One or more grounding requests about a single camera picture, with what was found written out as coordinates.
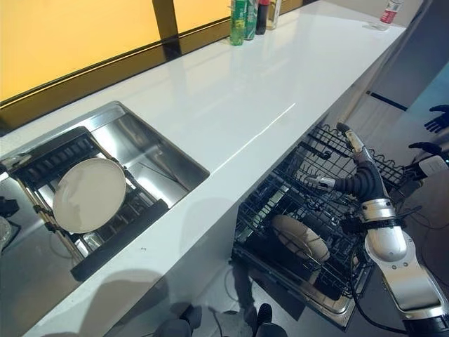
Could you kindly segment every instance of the dishwasher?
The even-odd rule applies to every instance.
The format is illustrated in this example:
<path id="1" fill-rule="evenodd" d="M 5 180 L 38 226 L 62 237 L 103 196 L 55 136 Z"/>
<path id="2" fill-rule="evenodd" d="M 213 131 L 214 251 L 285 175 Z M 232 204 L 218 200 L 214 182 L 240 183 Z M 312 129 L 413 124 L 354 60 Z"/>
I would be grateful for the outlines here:
<path id="1" fill-rule="evenodd" d="M 386 188 L 399 190 L 403 167 L 371 154 Z M 232 260 L 261 273 L 343 331 L 355 308 L 349 282 L 357 238 L 345 234 L 340 223 L 358 215 L 358 202 L 340 192 L 317 190 L 305 178 L 346 178 L 355 170 L 341 133 L 327 124 L 315 126 L 240 205 L 232 252 Z M 275 216 L 288 216 L 312 230 L 315 240 L 327 246 L 326 260 L 273 226 Z M 363 250 L 356 251 L 353 264 L 356 291 L 363 293 L 374 264 Z"/>

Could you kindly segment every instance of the green bottle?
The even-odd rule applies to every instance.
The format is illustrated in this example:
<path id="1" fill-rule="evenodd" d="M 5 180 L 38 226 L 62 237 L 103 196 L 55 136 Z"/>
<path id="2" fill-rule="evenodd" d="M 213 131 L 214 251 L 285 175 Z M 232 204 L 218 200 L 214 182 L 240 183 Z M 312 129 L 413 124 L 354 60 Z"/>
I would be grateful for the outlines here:
<path id="1" fill-rule="evenodd" d="M 247 0 L 245 40 L 252 40 L 255 36 L 255 26 L 257 23 L 257 0 Z"/>
<path id="2" fill-rule="evenodd" d="M 246 0 L 232 0 L 231 45 L 241 46 L 245 38 Z"/>

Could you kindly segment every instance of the red label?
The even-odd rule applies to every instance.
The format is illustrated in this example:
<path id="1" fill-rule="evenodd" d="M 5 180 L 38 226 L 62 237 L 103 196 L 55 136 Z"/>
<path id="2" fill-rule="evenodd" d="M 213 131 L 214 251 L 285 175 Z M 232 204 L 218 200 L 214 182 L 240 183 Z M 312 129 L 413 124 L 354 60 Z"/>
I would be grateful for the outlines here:
<path id="1" fill-rule="evenodd" d="M 396 16 L 396 13 L 398 12 L 385 11 L 380 17 L 380 21 L 382 21 L 383 23 L 392 23 L 394 17 Z"/>

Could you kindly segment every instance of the drain rack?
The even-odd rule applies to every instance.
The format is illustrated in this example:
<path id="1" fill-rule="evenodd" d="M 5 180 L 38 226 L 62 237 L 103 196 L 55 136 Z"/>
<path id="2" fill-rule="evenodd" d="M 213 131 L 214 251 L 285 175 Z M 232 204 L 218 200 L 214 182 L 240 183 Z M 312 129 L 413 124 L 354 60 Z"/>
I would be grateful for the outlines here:
<path id="1" fill-rule="evenodd" d="M 74 278 L 84 281 L 120 251 L 168 207 L 155 199 L 113 158 L 91 133 L 80 126 L 38 146 L 23 165 L 8 174 L 14 178 L 41 216 L 44 225 L 61 239 L 77 265 Z M 107 158 L 120 165 L 126 177 L 126 195 L 116 214 L 103 226 L 87 233 L 71 233 L 55 220 L 52 203 L 61 178 L 71 167 L 90 158 Z"/>
<path id="2" fill-rule="evenodd" d="M 372 150 L 371 154 L 387 189 L 399 188 L 404 181 L 402 166 Z M 349 261 L 358 238 L 343 233 L 340 221 L 358 214 L 358 202 L 340 192 L 317 190 L 305 178 L 318 174 L 346 178 L 355 170 L 351 150 L 341 133 L 329 125 L 313 128 L 240 205 L 234 255 L 241 255 L 239 251 L 245 249 L 262 256 L 277 272 L 299 283 L 309 282 L 333 300 L 351 298 Z M 277 237 L 283 234 L 271 226 L 276 215 L 290 216 L 310 227 L 326 243 L 330 258 L 320 263 L 296 246 L 301 251 L 299 257 L 285 247 L 295 246 L 285 236 L 284 245 L 280 244 Z M 373 265 L 363 250 L 356 252 L 356 264 L 355 277 Z"/>

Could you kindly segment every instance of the plastic bottle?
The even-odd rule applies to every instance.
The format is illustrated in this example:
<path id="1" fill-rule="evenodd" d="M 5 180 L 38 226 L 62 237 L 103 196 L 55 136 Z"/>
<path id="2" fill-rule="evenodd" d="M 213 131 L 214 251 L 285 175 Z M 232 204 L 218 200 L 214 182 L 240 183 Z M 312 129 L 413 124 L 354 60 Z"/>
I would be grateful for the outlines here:
<path id="1" fill-rule="evenodd" d="M 267 29 L 276 29 L 278 25 L 279 12 L 281 11 L 282 0 L 270 0 L 268 8 Z"/>
<path id="2" fill-rule="evenodd" d="M 263 35 L 267 30 L 268 6 L 269 0 L 259 0 L 259 8 L 257 10 L 257 24 L 255 28 L 255 33 L 257 35 Z"/>
<path id="3" fill-rule="evenodd" d="M 245 38 L 246 1 L 232 0 L 231 3 L 231 36 L 233 46 L 241 46 Z"/>
<path id="4" fill-rule="evenodd" d="M 379 30 L 387 30 L 393 22 L 394 17 L 401 9 L 404 0 L 389 0 L 384 13 L 379 19 L 379 22 L 372 24 L 373 27 Z"/>
<path id="5" fill-rule="evenodd" d="M 257 0 L 248 0 L 246 6 L 245 40 L 254 39 L 255 26 L 257 23 Z"/>

